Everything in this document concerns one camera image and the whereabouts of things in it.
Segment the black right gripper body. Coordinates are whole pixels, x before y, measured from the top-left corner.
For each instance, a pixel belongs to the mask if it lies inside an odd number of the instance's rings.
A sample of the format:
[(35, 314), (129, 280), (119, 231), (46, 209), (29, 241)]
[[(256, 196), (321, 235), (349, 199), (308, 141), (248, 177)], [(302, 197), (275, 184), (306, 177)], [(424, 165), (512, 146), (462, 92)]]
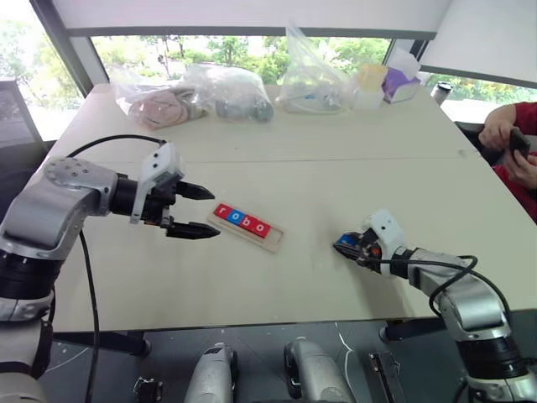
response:
[(359, 251), (357, 258), (359, 266), (369, 270), (380, 269), (381, 248), (378, 243), (378, 235), (371, 228), (357, 235), (357, 249)]

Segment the person's right hand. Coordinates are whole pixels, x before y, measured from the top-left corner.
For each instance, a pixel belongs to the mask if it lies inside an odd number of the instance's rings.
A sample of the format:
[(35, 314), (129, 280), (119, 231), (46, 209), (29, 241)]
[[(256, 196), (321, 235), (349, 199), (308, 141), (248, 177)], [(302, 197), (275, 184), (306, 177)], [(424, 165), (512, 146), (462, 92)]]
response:
[(483, 130), (478, 135), (480, 143), (489, 149), (505, 150), (515, 121), (516, 109), (513, 104), (494, 109), (486, 117)]

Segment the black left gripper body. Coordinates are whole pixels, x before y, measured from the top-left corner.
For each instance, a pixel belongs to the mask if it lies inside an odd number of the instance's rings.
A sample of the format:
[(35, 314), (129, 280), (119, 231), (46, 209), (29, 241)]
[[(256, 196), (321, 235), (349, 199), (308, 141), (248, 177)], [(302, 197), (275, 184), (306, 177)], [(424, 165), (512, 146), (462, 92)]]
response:
[(169, 213), (169, 208), (175, 204), (178, 176), (162, 176), (152, 181), (140, 181), (140, 191), (143, 198), (141, 221), (146, 225), (164, 229), (173, 227), (175, 220)]

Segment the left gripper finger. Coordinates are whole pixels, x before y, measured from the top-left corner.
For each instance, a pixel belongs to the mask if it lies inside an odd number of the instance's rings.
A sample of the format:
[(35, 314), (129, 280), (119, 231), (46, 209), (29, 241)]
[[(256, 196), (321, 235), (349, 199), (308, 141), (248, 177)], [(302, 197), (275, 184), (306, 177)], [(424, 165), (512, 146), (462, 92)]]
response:
[(214, 200), (215, 195), (204, 186), (191, 184), (184, 181), (177, 181), (175, 184), (175, 193), (184, 198), (191, 200)]
[(221, 232), (214, 227), (199, 223), (199, 222), (188, 222), (180, 223), (173, 222), (166, 229), (166, 236), (169, 238), (181, 238), (181, 239), (206, 239), (213, 238), (220, 234)]

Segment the person's left hand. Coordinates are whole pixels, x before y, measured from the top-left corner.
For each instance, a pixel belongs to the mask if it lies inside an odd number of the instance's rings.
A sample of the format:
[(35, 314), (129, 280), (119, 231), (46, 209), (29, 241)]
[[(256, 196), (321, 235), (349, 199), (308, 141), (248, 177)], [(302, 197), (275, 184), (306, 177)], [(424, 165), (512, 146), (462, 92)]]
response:
[(515, 150), (513, 153), (507, 151), (503, 165), (508, 172), (510, 180), (530, 190), (536, 188), (537, 175), (535, 155), (528, 154), (524, 157), (518, 150)]

